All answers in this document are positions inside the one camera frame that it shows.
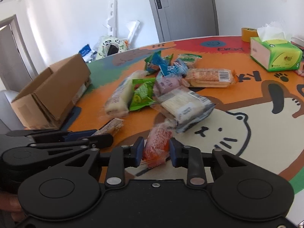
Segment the cardboard box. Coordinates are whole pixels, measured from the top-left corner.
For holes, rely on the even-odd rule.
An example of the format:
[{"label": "cardboard box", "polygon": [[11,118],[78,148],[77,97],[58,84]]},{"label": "cardboard box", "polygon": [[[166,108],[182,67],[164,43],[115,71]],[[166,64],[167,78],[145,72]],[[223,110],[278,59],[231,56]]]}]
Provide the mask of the cardboard box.
[{"label": "cardboard box", "polygon": [[80,54],[50,65],[29,83],[11,105],[25,127],[60,128],[91,83]]},{"label": "cardboard box", "polygon": [[285,40],[262,42],[259,37],[251,38],[251,57],[267,71],[297,70],[302,51]]}]

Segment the doorway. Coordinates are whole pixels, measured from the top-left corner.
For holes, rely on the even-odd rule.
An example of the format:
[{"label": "doorway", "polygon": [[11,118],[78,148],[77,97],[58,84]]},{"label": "doorway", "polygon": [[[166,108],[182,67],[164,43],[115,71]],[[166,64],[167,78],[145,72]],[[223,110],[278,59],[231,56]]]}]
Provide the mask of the doorway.
[{"label": "doorway", "polygon": [[214,0],[150,0],[160,42],[218,35]]},{"label": "doorway", "polygon": [[0,78],[7,90],[19,92],[38,75],[14,15],[0,21]]}]

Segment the door frame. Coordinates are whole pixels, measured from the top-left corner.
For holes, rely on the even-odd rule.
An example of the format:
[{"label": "door frame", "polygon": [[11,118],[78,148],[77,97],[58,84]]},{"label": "door frame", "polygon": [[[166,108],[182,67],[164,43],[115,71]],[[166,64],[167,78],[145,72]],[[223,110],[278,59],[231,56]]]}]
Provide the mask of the door frame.
[{"label": "door frame", "polygon": [[34,78],[36,78],[38,76],[38,72],[31,60],[31,57],[29,56],[29,53],[27,51],[27,48],[25,46],[23,37],[21,35],[21,31],[18,25],[18,21],[17,21],[17,16],[13,15],[12,17],[9,17],[7,19],[4,19],[2,21],[0,21],[0,28],[8,25],[11,28],[12,34],[13,34],[13,38],[15,40],[16,43],[16,47],[19,51],[20,57],[24,63],[24,66],[29,74],[29,77],[31,78],[31,80],[33,80]]},{"label": "door frame", "polygon": [[[158,39],[159,39],[159,42],[162,43],[162,42],[164,42],[164,35],[163,35],[161,21],[159,19],[159,15],[158,15],[158,11],[157,11],[158,8],[156,6],[155,0],[149,0],[149,1],[150,1],[152,14],[153,14],[153,18],[154,18],[154,22],[155,22],[155,26],[156,26],[156,31],[158,34]],[[219,32],[218,32],[219,24],[218,24],[218,20],[217,20],[215,0],[212,0],[212,4],[213,4],[213,13],[214,13],[214,21],[215,21],[215,33],[216,33],[216,35],[218,35],[219,34]]]}]

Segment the human hand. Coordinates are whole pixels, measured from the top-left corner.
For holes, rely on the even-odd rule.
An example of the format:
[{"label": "human hand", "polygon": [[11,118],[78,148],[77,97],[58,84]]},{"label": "human hand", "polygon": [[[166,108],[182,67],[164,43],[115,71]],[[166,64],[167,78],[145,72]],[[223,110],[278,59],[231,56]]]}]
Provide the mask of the human hand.
[{"label": "human hand", "polygon": [[12,219],[15,222],[20,222],[25,218],[25,215],[19,204],[17,195],[6,192],[0,193],[0,210],[11,213]]}]

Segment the barcode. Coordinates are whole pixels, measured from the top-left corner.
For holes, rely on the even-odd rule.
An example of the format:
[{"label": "barcode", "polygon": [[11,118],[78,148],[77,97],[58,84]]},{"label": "barcode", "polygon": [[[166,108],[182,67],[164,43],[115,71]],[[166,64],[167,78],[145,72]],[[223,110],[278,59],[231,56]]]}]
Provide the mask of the barcode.
[{"label": "barcode", "polygon": [[230,76],[228,71],[219,71],[219,81],[220,82],[229,82],[230,81]]},{"label": "barcode", "polygon": [[190,95],[192,95],[195,98],[198,98],[202,103],[208,100],[206,97],[199,95],[198,93],[195,93],[193,91],[188,92]]}]

